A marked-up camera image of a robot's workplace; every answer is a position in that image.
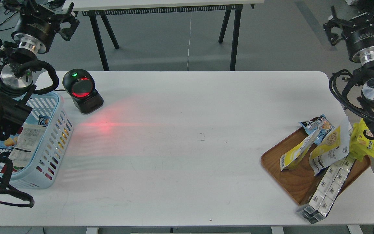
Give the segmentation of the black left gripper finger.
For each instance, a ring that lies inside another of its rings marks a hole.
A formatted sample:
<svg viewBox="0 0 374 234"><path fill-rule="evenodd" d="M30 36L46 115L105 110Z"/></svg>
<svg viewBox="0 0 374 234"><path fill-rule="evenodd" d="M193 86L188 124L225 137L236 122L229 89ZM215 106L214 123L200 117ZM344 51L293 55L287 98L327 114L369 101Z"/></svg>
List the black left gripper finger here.
<svg viewBox="0 0 374 234"><path fill-rule="evenodd" d="M77 20L74 16L69 16L65 19L62 19L61 23L69 23L70 27L69 28L62 28L59 31L59 34L65 41L70 41L71 37L75 33L78 25L79 25L79 20Z"/></svg>

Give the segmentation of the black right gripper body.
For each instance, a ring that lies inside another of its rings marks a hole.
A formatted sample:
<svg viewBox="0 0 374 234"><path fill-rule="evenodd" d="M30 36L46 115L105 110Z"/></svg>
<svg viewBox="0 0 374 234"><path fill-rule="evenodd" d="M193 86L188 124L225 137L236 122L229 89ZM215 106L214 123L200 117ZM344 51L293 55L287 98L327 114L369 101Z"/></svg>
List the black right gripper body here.
<svg viewBox="0 0 374 234"><path fill-rule="evenodd" d="M355 63L374 61L374 7L350 20L337 17L335 7L323 29L331 46L344 40L349 60Z"/></svg>

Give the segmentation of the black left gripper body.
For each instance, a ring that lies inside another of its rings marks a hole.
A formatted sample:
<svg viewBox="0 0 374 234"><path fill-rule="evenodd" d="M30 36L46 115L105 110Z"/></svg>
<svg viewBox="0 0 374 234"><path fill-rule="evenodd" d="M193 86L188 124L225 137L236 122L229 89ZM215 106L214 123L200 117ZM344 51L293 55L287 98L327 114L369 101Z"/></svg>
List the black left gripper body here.
<svg viewBox="0 0 374 234"><path fill-rule="evenodd" d="M37 4L34 0L11 1L11 10L20 14L19 20L11 34L19 48L28 49L34 54L47 53L55 35L62 28L69 28L69 23L61 23L62 19L75 15L72 13L74 3L71 2L67 12L55 14L50 9Z"/></svg>

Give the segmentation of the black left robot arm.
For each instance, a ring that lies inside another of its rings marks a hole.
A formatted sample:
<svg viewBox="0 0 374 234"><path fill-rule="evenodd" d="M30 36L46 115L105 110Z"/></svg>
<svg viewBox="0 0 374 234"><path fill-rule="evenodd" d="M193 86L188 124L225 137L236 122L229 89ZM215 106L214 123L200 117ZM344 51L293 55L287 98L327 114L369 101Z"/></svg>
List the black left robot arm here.
<svg viewBox="0 0 374 234"><path fill-rule="evenodd" d="M37 58L49 52L55 35L70 41L79 20L71 2L67 12L56 14L34 0L4 0L3 7L18 12L20 17L12 33L12 41L0 39L0 140L15 135L30 115L27 105L32 94L43 95L59 85L51 64ZM9 182L12 160L0 158L0 204L33 207L33 197L14 188Z"/></svg>

